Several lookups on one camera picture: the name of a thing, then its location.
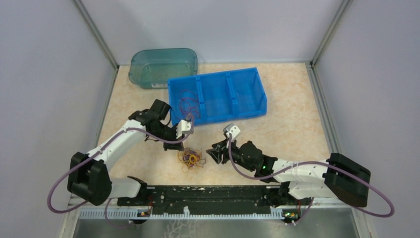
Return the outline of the teal transparent plastic tub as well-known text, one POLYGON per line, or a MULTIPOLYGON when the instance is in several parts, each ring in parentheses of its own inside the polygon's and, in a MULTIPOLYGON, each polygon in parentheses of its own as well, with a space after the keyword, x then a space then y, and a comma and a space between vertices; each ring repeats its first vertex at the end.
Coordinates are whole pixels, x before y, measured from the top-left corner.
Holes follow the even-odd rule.
POLYGON ((131 59, 128 78, 143 89, 167 88, 171 78, 196 75, 198 58, 190 48, 151 49, 131 59))

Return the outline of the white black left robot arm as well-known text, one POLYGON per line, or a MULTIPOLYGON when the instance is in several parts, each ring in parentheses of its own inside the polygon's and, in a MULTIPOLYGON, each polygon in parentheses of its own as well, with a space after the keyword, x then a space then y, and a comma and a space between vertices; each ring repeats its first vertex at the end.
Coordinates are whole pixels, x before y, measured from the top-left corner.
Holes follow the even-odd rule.
POLYGON ((148 139, 163 143, 163 149, 182 151, 183 141, 193 132, 192 115, 173 126, 162 121, 171 106, 156 99, 149 109, 135 111, 109 139, 87 153, 77 152, 71 158, 67 190, 93 205, 108 199, 129 198, 143 205, 149 198, 147 184, 135 177, 111 178, 110 170, 131 147, 148 139))

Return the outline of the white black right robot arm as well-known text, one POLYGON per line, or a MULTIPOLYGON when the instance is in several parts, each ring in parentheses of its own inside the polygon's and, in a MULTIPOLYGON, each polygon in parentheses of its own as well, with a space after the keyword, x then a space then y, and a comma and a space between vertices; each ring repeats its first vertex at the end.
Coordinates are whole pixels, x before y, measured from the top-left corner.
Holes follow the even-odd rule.
POLYGON ((337 198, 359 208, 368 203, 370 171, 340 153, 331 153, 322 161, 293 162, 265 155, 251 141, 238 147, 227 139, 213 144, 206 153, 217 164, 232 162, 236 169, 253 172, 253 176, 246 175, 249 179, 284 185, 279 190, 284 204, 304 198, 337 198))

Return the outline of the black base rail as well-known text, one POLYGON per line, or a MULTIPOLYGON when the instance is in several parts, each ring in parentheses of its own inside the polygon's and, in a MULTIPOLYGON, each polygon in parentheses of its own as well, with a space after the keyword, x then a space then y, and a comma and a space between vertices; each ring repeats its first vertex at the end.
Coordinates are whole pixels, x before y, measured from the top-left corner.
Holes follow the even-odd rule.
POLYGON ((308 205, 288 194, 287 185, 186 186, 149 185, 134 198, 119 198, 119 206, 147 206, 153 215, 179 215, 187 207, 192 215, 269 214, 281 206, 308 205))

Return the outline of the blue three-compartment plastic bin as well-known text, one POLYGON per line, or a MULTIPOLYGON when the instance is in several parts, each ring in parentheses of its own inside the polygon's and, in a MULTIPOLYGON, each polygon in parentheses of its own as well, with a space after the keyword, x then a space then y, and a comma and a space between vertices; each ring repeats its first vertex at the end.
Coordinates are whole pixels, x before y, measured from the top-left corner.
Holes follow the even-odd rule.
POLYGON ((189 113, 195 125, 264 116, 267 96, 257 68, 173 78, 168 81, 171 122, 189 113))

